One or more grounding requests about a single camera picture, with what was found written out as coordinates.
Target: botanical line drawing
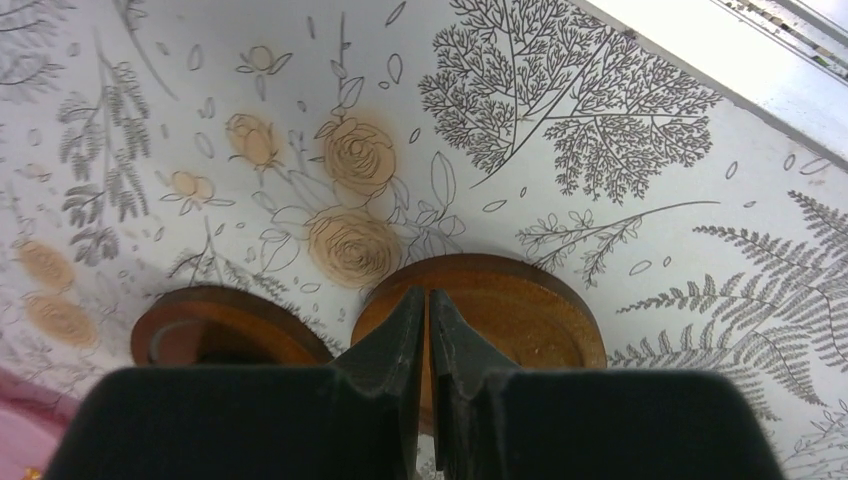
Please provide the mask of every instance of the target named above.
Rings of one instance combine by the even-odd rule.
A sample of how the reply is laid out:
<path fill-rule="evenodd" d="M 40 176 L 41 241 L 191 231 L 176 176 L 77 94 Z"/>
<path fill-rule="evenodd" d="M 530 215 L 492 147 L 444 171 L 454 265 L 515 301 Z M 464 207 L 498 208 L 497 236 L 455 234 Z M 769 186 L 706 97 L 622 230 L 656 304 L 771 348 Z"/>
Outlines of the botanical line drawing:
<path fill-rule="evenodd" d="M 351 115 L 364 84 L 350 78 L 344 63 L 344 14 L 340 24 L 338 60 L 330 68 L 338 80 L 338 104 L 332 120 L 322 125 L 313 140 L 322 142 L 323 155 L 309 156 L 302 131 L 288 131 L 288 145 L 296 169 L 278 160 L 278 139 L 273 126 L 257 117 L 234 115 L 228 122 L 230 143 L 237 155 L 261 174 L 273 169 L 300 200 L 280 205 L 268 193 L 253 199 L 271 215 L 271 227 L 262 232 L 259 257 L 263 272 L 291 265 L 305 247 L 313 263 L 338 285 L 368 288 L 402 264 L 430 256 L 460 252 L 453 237 L 465 224 L 449 208 L 456 197 L 451 162 L 437 153 L 430 162 L 430 183 L 435 204 L 411 204 L 407 186 L 395 176 L 394 142 L 379 127 Z M 326 176 L 330 182 L 321 180 Z"/>
<path fill-rule="evenodd" d="M 34 218 L 24 214 L 21 208 L 21 199 L 15 195 L 15 189 L 12 182 L 6 184 L 6 188 L 0 191 L 0 210 L 9 210 L 15 216 L 15 223 L 18 227 L 19 239 L 25 239 L 35 233 L 36 221 Z"/>
<path fill-rule="evenodd" d="M 27 163 L 24 168 L 16 168 L 15 173 L 28 180 L 37 180 L 41 183 L 49 182 L 53 178 L 53 173 L 37 163 Z"/>
<path fill-rule="evenodd" d="M 162 87 L 162 90 L 164 90 L 169 97 L 174 100 L 179 100 L 179 97 L 174 94 L 171 88 L 165 83 L 165 80 L 162 79 L 162 76 L 159 75 L 159 72 L 156 70 L 156 67 L 153 66 L 153 62 L 150 60 L 150 57 L 141 45 L 141 41 L 138 39 L 138 30 L 141 28 L 141 19 L 147 17 L 147 12 L 142 10 L 140 7 L 144 1 L 145 0 L 112 0 L 112 4 L 115 6 L 115 11 L 118 13 L 118 16 L 121 18 L 121 23 L 123 23 L 127 34 L 130 36 L 133 47 L 135 47 L 139 57 L 141 57 L 141 61 L 144 63 L 145 67 L 147 67 L 147 70 L 153 78 L 156 79 L 156 83 Z"/>
<path fill-rule="evenodd" d="M 177 278 L 183 274 L 189 275 L 187 286 L 212 284 L 219 286 L 229 286 L 244 291 L 258 290 L 261 291 L 270 299 L 288 310 L 293 315 L 297 316 L 301 322 L 308 326 L 315 334 L 324 341 L 327 347 L 334 355 L 338 355 L 343 351 L 341 342 L 330 337 L 326 332 L 322 331 L 326 328 L 318 319 L 309 315 L 303 315 L 300 307 L 289 300 L 286 300 L 285 294 L 290 289 L 280 282 L 279 279 L 268 275 L 262 271 L 259 273 L 252 272 L 248 268 L 242 266 L 226 256 L 220 254 L 215 248 L 215 237 L 219 234 L 220 227 L 215 231 L 212 230 L 209 224 L 209 218 L 204 217 L 206 227 L 206 239 L 203 248 L 200 251 L 186 249 L 181 252 L 173 261 L 167 278 Z"/>
<path fill-rule="evenodd" d="M 483 211 L 486 213 L 497 212 L 504 205 L 506 205 L 507 200 L 495 200 L 494 202 L 489 202 L 483 206 Z"/>
<path fill-rule="evenodd" d="M 801 175 L 815 175 L 817 173 L 827 170 L 831 165 L 833 164 L 830 163 L 829 160 L 822 157 L 817 157 L 802 165 L 798 169 L 798 173 L 800 173 Z"/>
<path fill-rule="evenodd" d="M 795 166 L 795 160 L 796 160 L 795 154 L 794 154 L 794 153 L 790 153 L 790 154 L 786 157 L 786 159 L 783 161 L 783 169 L 784 169 L 785 171 L 787 171 L 787 172 L 788 172 L 789 170 L 792 170 L 792 167 L 793 167 L 793 166 Z"/>
<path fill-rule="evenodd" d="M 391 54 L 389 61 L 386 62 L 386 70 L 395 85 L 399 84 L 400 77 L 403 75 L 403 59 L 400 58 L 400 55 L 397 53 Z"/>
<path fill-rule="evenodd" d="M 386 27 L 395 23 L 395 20 L 397 20 L 398 17 L 400 17 L 400 14 L 403 13 L 404 7 L 406 7 L 406 1 L 400 2 L 398 6 L 392 10 L 392 13 L 389 14 L 388 18 L 386 18 Z"/>
<path fill-rule="evenodd" d="M 117 65 L 103 54 L 95 34 L 100 91 L 90 103 L 72 92 L 59 107 L 58 120 L 66 125 L 59 159 L 70 163 L 74 179 L 82 182 L 65 192 L 62 211 L 80 231 L 71 239 L 77 246 L 75 261 L 95 266 L 103 258 L 118 255 L 118 237 L 105 225 L 106 207 L 117 210 L 117 220 L 149 213 L 147 197 L 135 168 L 139 157 L 150 157 L 150 133 L 146 120 L 150 109 L 128 62 Z M 117 128 L 124 147 L 112 130 Z M 92 166 L 102 159 L 102 178 L 92 182 Z"/>
<path fill-rule="evenodd" d="M 578 248 L 586 248 L 589 240 L 597 240 L 595 248 L 586 248 L 583 251 L 583 267 L 575 270 L 582 274 L 586 288 L 597 287 L 596 277 L 606 271 L 606 258 L 614 252 L 616 245 L 626 244 L 629 239 L 635 240 L 639 237 L 639 227 L 646 217 L 680 207 L 718 203 L 707 200 L 676 203 L 598 226 L 595 225 L 591 209 L 586 209 L 582 214 L 576 211 L 568 212 L 573 226 L 561 222 L 556 214 L 551 213 L 546 218 L 538 219 L 537 225 L 520 230 L 516 237 L 526 248 L 527 261 L 550 273 L 564 267 L 569 255 L 575 253 Z"/>
<path fill-rule="evenodd" d="M 30 147 L 37 147 L 41 145 L 41 130 L 31 128 L 27 133 L 27 143 L 29 143 Z"/>
<path fill-rule="evenodd" d="M 277 57 L 270 48 L 259 45 L 252 47 L 247 54 L 239 53 L 242 64 L 236 67 L 239 73 L 256 74 L 254 85 L 259 98 L 265 101 L 265 77 L 276 75 L 289 60 L 291 53 L 284 53 Z"/>
<path fill-rule="evenodd" d="M 70 45 L 68 45 L 68 49 L 65 51 L 65 53 L 69 57 L 79 56 L 79 54 L 81 52 L 82 52 L 82 47 L 80 46 L 80 44 L 78 42 L 73 42 Z"/>
<path fill-rule="evenodd" d="M 215 147 L 212 146 L 212 141 L 205 133 L 197 132 L 194 134 L 194 146 L 204 157 L 210 160 L 215 158 Z"/>
<path fill-rule="evenodd" d="M 277 158 L 280 147 L 274 134 L 274 124 L 265 123 L 253 115 L 237 113 L 227 121 L 227 138 L 235 150 L 230 160 L 242 159 L 253 165 L 259 176 L 259 186 L 265 183 L 265 172 L 273 170 L 288 181 L 282 161 Z"/>
<path fill-rule="evenodd" d="M 157 178 L 162 185 L 174 190 L 173 193 L 162 195 L 159 200 L 163 202 L 182 202 L 180 216 L 191 212 L 192 209 L 203 210 L 204 205 L 230 207 L 236 203 L 233 200 L 216 197 L 215 184 L 203 176 L 177 171 L 171 174 L 170 179 L 165 178 L 161 174 L 158 174 Z"/>
<path fill-rule="evenodd" d="M 811 421 L 812 433 L 802 435 L 793 453 L 781 462 L 787 475 L 798 480 L 845 478 L 848 475 L 848 404 L 822 411 L 822 419 Z"/>
<path fill-rule="evenodd" d="M 206 101 L 203 102 L 203 108 L 198 108 L 197 114 L 200 118 L 207 120 L 215 118 L 215 99 L 212 97 L 206 97 Z"/>
<path fill-rule="evenodd" d="M 0 100 L 35 103 L 36 93 L 58 89 L 53 80 L 65 67 L 42 49 L 53 46 L 57 22 L 73 8 L 65 0 L 26 0 L 0 10 Z"/>
<path fill-rule="evenodd" d="M 188 52 L 188 60 L 186 60 L 186 68 L 190 72 L 203 68 L 203 47 L 200 44 L 194 44 Z"/>
<path fill-rule="evenodd" d="M 641 262 L 636 263 L 636 265 L 633 265 L 633 267 L 630 269 L 630 272 L 628 272 L 628 275 L 630 275 L 631 277 L 633 275 L 639 275 L 645 270 L 651 268 L 653 264 L 654 262 L 650 260 L 642 260 Z"/>
<path fill-rule="evenodd" d="M 724 178 L 730 180 L 734 175 L 736 175 L 737 170 L 739 170 L 739 162 L 734 160 L 731 162 L 730 166 L 727 167 L 727 172 L 724 173 Z"/>
<path fill-rule="evenodd" d="M 709 151 L 704 114 L 719 95 L 565 0 L 451 6 L 462 20 L 434 38 L 437 72 L 419 88 L 436 132 L 483 181 L 540 130 L 560 153 L 564 195 L 582 187 L 619 204 Z"/>
<path fill-rule="evenodd" d="M 686 289 L 671 288 L 621 309 L 688 307 L 711 319 L 703 328 L 686 326 L 679 344 L 663 331 L 658 349 L 644 338 L 613 352 L 610 363 L 717 371 L 766 419 L 777 416 L 764 396 L 764 376 L 807 403 L 823 405 L 810 372 L 814 359 L 848 372 L 848 214 L 796 191 L 788 195 L 803 213 L 813 242 L 744 228 L 695 228 L 739 248 L 757 270 L 721 283 L 707 274 L 702 284 L 688 282 Z"/>
<path fill-rule="evenodd" d="M 330 60 L 330 67 L 333 74 L 338 77 L 338 105 L 331 112 L 333 116 L 339 118 L 339 121 L 344 121 L 347 110 L 353 108 L 359 101 L 359 95 L 362 93 L 362 86 L 365 83 L 365 77 L 348 77 L 348 71 L 345 67 L 344 52 L 350 48 L 351 43 L 345 41 L 344 34 L 345 14 L 342 12 L 342 19 L 339 27 L 339 59 Z"/>
<path fill-rule="evenodd" d="M 79 350 L 102 346 L 115 354 L 123 348 L 131 324 L 118 307 L 113 282 L 98 272 L 98 291 L 84 289 L 65 256 L 30 235 L 20 236 L 12 247 L 17 263 L 38 287 L 20 297 L 15 321 L 27 318 L 45 337 Z"/>
<path fill-rule="evenodd" d="M 41 338 L 20 332 L 14 337 L 0 331 L 0 359 L 6 365 L 15 365 L 15 374 L 24 382 L 38 386 L 49 385 L 56 392 L 55 400 L 43 405 L 44 409 L 58 408 L 65 395 L 79 398 L 85 393 L 81 385 L 101 378 L 106 370 L 84 356 L 56 361 L 51 358 L 53 348 Z"/>
<path fill-rule="evenodd" d="M 320 283 L 304 283 L 300 286 L 300 293 L 315 293 L 320 289 Z"/>

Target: brown wooden disc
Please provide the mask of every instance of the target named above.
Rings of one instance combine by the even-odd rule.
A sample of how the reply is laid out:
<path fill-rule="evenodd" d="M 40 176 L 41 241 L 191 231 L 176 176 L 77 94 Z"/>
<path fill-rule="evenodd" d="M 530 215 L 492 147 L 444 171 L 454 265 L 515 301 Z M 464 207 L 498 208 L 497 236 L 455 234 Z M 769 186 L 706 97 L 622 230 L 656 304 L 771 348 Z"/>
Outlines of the brown wooden disc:
<path fill-rule="evenodd" d="M 139 318 L 130 343 L 136 365 L 320 365 L 333 359 L 324 342 L 283 307 L 213 286 L 163 295 Z"/>
<path fill-rule="evenodd" d="M 398 270 L 369 296 L 351 344 L 385 320 L 413 285 L 446 290 L 469 325 L 523 367 L 606 367 L 600 331 L 577 293 L 553 275 L 494 255 L 448 255 Z M 429 322 L 426 325 L 419 424 L 432 433 Z"/>

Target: engraved rose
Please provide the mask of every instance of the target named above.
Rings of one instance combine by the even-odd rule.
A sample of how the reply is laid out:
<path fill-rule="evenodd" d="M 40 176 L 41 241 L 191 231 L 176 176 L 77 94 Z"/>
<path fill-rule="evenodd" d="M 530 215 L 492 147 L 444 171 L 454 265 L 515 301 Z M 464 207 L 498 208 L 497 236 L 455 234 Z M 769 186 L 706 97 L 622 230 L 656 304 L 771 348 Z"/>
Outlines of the engraved rose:
<path fill-rule="evenodd" d="M 373 285 L 397 269 L 400 244 L 385 223 L 360 210 L 331 207 L 307 222 L 309 255 L 339 285 Z"/>
<path fill-rule="evenodd" d="M 325 124 L 316 135 L 321 137 L 325 137 L 324 168 L 335 180 L 337 195 L 345 204 L 361 206 L 383 193 L 396 163 L 388 135 L 373 125 L 348 118 L 340 125 Z"/>
<path fill-rule="evenodd" d="M 18 249 L 21 265 L 30 277 L 45 287 L 65 290 L 74 283 L 71 264 L 57 250 L 36 241 L 28 241 Z"/>
<path fill-rule="evenodd" d="M 229 207 L 236 203 L 233 200 L 217 198 L 215 196 L 215 184 L 206 177 L 188 172 L 174 172 L 170 181 L 165 179 L 162 179 L 162 181 L 165 186 L 171 187 L 174 193 L 163 195 L 159 200 L 165 202 L 182 201 L 180 215 L 185 215 L 194 208 L 202 210 L 203 205 Z"/>
<path fill-rule="evenodd" d="M 26 312 L 36 328 L 66 345 L 88 348 L 97 342 L 97 329 L 85 311 L 58 295 L 33 295 Z"/>
<path fill-rule="evenodd" d="M 238 113 L 227 122 L 227 138 L 238 155 L 233 158 L 243 158 L 256 167 L 257 170 L 271 168 L 277 163 L 279 149 L 274 140 L 271 125 L 253 115 Z"/>

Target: engraved fern frond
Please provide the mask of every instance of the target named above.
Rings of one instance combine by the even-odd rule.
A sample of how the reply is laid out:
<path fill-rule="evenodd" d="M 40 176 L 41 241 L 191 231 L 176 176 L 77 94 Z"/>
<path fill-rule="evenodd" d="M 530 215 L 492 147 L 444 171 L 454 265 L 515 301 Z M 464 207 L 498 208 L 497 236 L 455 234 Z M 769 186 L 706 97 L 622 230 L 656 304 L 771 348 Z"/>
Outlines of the engraved fern frond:
<path fill-rule="evenodd" d="M 741 248 L 745 258 L 753 260 L 754 265 L 760 266 L 760 272 L 769 277 L 820 272 L 828 258 L 826 253 L 818 247 L 808 246 L 807 242 L 794 244 L 792 240 L 772 238 L 768 233 L 760 235 L 745 228 L 701 226 L 692 231 L 721 238 Z"/>
<path fill-rule="evenodd" d="M 67 128 L 65 133 L 62 134 L 62 140 L 59 142 L 60 162 L 68 163 L 68 159 L 71 156 L 71 150 L 78 145 L 78 142 L 79 135 L 77 135 L 77 130 L 73 127 Z"/>
<path fill-rule="evenodd" d="M 282 294 L 288 292 L 289 289 L 276 278 L 262 273 L 257 273 L 253 275 L 253 281 L 256 283 L 256 286 L 270 295 L 271 298 L 274 299 L 275 303 L 282 304 L 286 302 Z"/>
<path fill-rule="evenodd" d="M 812 405 L 824 405 L 813 389 L 806 344 L 809 335 L 803 327 L 782 325 L 751 331 L 733 350 L 735 366 L 748 365 L 772 377 L 796 397 Z"/>
<path fill-rule="evenodd" d="M 109 107 L 109 118 L 112 119 L 113 126 L 120 127 L 124 122 L 124 97 L 118 87 L 107 86 L 104 88 L 106 90 L 106 105 Z"/>
<path fill-rule="evenodd" d="M 62 123 L 85 120 L 96 110 L 80 92 L 71 92 L 59 107 L 56 119 Z"/>
<path fill-rule="evenodd" d="M 751 331 L 731 344 L 733 329 L 717 329 L 718 325 L 716 320 L 710 320 L 696 336 L 690 324 L 676 344 L 663 330 L 655 343 L 646 337 L 638 345 L 613 351 L 608 356 L 609 366 L 713 371 L 729 378 L 764 419 L 778 418 L 766 401 L 762 375 L 810 404 L 824 404 L 813 388 L 805 346 L 809 336 L 803 328 L 783 326 L 763 333 Z"/>
<path fill-rule="evenodd" d="M 839 209 L 822 205 L 817 200 L 792 190 L 789 192 L 804 213 L 808 223 L 807 230 L 813 232 L 825 253 L 835 258 L 843 258 L 848 253 L 848 214 L 840 214 Z"/>
<path fill-rule="evenodd" d="M 774 315 L 806 328 L 809 342 L 825 365 L 848 372 L 848 284 L 844 278 L 804 286 Z"/>
<path fill-rule="evenodd" d="M 693 325 L 690 324 L 683 329 L 677 344 L 672 344 L 668 333 L 663 330 L 655 344 L 645 337 L 638 346 L 631 344 L 623 350 L 615 350 L 608 356 L 609 366 L 711 369 L 730 352 L 727 342 L 731 330 L 725 329 L 715 338 L 715 325 L 716 321 L 711 320 L 695 339 L 692 332 Z"/>
<path fill-rule="evenodd" d="M 685 291 L 671 288 L 668 293 L 641 300 L 618 310 L 618 313 L 649 308 L 677 307 L 683 310 L 688 307 L 691 312 L 711 312 L 714 320 L 741 330 L 768 318 L 795 286 L 792 278 L 764 280 L 762 274 L 750 277 L 742 285 L 744 276 L 744 273 L 737 273 L 717 289 L 713 277 L 705 275 L 703 285 L 687 282 Z"/>
<path fill-rule="evenodd" d="M 132 158 L 127 150 L 123 148 L 118 150 L 115 155 L 115 161 L 118 164 L 118 170 L 129 182 L 130 187 L 135 194 L 135 198 L 141 206 L 142 214 L 147 215 L 149 213 L 149 208 L 147 204 L 147 196 L 144 193 L 144 185 L 141 182 L 141 178 L 138 176 L 138 172 L 136 171 L 135 165 L 133 165 Z"/>
<path fill-rule="evenodd" d="M 171 268 L 168 269 L 167 277 L 174 278 L 177 275 L 193 270 L 200 266 L 200 257 L 201 254 L 191 251 L 191 250 L 183 250 L 177 255 L 177 258 L 174 259 L 171 264 Z"/>
<path fill-rule="evenodd" d="M 250 290 L 251 275 L 242 267 L 234 264 L 229 260 L 224 261 L 224 274 L 227 275 L 227 280 L 235 285 L 235 288 L 243 291 Z"/>
<path fill-rule="evenodd" d="M 109 197 L 109 205 L 116 206 L 121 192 L 124 190 L 124 181 L 121 172 L 117 169 L 110 169 L 106 172 L 106 193 Z"/>

